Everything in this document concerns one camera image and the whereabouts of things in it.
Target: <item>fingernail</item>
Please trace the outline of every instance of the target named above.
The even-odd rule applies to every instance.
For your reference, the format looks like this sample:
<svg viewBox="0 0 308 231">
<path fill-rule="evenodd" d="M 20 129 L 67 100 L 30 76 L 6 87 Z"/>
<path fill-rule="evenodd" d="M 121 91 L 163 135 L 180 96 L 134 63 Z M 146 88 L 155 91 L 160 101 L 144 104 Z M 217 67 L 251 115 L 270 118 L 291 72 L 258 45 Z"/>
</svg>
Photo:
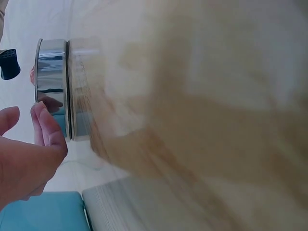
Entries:
<svg viewBox="0 0 308 231">
<path fill-rule="evenodd" d="M 44 108 L 43 110 L 41 110 L 41 112 L 40 112 L 40 114 L 39 114 L 38 117 L 40 117 L 40 116 L 41 116 L 42 114 L 44 114 L 44 113 L 48 113 L 48 114 L 49 114 L 49 112 L 47 111 L 46 108 Z"/>
<path fill-rule="evenodd" d="M 40 101 L 38 104 L 41 105 L 41 106 L 43 106 L 44 108 L 47 109 L 47 107 L 46 107 L 46 105 L 43 103 L 43 101 Z"/>
</svg>

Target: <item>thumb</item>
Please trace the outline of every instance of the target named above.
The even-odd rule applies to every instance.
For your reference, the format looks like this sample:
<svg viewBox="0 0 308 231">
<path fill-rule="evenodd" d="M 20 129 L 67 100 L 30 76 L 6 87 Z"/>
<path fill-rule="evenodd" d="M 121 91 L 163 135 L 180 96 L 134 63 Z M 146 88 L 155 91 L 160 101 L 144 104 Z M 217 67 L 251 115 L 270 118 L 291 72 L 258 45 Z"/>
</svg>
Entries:
<svg viewBox="0 0 308 231">
<path fill-rule="evenodd" d="M 19 108 L 8 107 L 0 111 L 0 136 L 14 127 L 19 120 Z"/>
</svg>

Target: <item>white surface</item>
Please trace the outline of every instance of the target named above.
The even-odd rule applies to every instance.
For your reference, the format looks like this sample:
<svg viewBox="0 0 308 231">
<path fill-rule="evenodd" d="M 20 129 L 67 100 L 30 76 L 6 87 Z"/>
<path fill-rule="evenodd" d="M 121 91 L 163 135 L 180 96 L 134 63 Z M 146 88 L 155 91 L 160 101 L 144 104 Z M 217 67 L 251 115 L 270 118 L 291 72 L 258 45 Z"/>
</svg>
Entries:
<svg viewBox="0 0 308 231">
<path fill-rule="evenodd" d="M 68 38 L 72 2 L 72 0 L 10 0 L 9 2 L 0 48 L 17 50 L 21 73 L 13 80 L 0 80 L 0 109 L 9 106 L 20 108 L 20 120 L 5 134 L 7 138 L 34 142 L 30 108 L 35 100 L 29 71 L 34 64 L 39 38 Z M 54 178 L 47 184 L 46 191 L 81 191 L 117 178 L 117 174 L 113 171 L 114 167 L 103 162 L 94 153 L 89 153 L 88 143 L 89 141 L 79 143 L 72 141 L 68 144 L 68 156 Z M 75 151 L 77 149 L 78 153 L 84 150 L 82 159 L 77 160 Z"/>
</svg>

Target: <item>metal container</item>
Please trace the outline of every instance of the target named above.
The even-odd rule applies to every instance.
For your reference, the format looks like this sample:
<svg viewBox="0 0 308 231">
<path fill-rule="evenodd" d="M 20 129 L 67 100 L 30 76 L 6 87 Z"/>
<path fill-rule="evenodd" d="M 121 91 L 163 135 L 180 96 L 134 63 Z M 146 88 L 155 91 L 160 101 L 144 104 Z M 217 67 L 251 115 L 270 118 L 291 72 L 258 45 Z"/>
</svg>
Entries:
<svg viewBox="0 0 308 231">
<path fill-rule="evenodd" d="M 69 141 L 72 128 L 67 58 L 68 43 L 64 39 L 40 39 L 35 57 L 34 86 L 35 101 L 44 102 Z"/>
</svg>

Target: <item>beige object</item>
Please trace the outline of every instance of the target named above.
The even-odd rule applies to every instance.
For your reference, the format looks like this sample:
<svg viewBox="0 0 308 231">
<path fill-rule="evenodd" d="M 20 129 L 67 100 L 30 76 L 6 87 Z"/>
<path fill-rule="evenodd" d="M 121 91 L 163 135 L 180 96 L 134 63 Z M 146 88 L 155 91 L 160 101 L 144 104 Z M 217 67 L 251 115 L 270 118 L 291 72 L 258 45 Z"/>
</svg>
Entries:
<svg viewBox="0 0 308 231">
<path fill-rule="evenodd" d="M 104 189 L 102 220 L 120 217 L 124 230 L 308 229 L 299 2 L 75 1 L 72 102 L 92 113 L 92 150 L 132 178 Z"/>
</svg>

